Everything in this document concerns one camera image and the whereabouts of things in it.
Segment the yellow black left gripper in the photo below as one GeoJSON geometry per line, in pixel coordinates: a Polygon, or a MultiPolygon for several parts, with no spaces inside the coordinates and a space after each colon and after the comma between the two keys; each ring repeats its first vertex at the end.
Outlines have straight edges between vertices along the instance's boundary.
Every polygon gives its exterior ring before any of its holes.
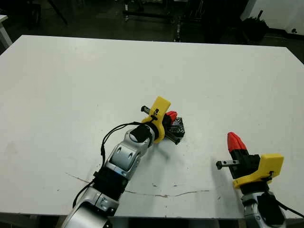
{"type": "Polygon", "coordinates": [[[148,116],[142,120],[142,123],[148,125],[154,132],[154,143],[159,143],[164,138],[168,138],[174,144],[178,144],[180,139],[170,132],[173,122],[177,118],[177,112],[168,111],[171,103],[158,96],[151,108],[141,107],[141,112],[148,116]]]}

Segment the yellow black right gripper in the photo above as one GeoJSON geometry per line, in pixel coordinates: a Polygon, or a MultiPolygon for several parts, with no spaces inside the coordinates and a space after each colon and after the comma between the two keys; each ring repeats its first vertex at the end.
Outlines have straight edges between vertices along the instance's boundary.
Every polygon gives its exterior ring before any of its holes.
{"type": "Polygon", "coordinates": [[[251,183],[268,183],[278,176],[284,157],[278,153],[249,155],[241,138],[233,132],[228,133],[228,151],[233,160],[216,162],[217,169],[228,167],[233,177],[233,186],[239,189],[251,183]]]}

